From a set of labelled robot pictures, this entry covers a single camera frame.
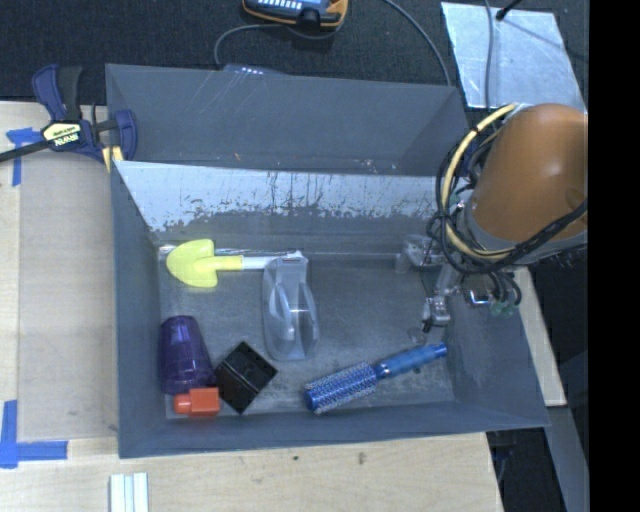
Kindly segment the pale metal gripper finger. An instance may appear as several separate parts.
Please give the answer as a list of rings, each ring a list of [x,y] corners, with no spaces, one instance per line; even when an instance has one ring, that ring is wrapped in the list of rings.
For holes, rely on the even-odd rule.
[[[441,340],[450,320],[446,298],[428,297],[424,302],[419,324],[408,329],[409,339],[416,345],[437,343]]]
[[[427,269],[442,264],[442,249],[427,235],[407,235],[401,252],[396,256],[396,271],[406,273],[411,268]]]

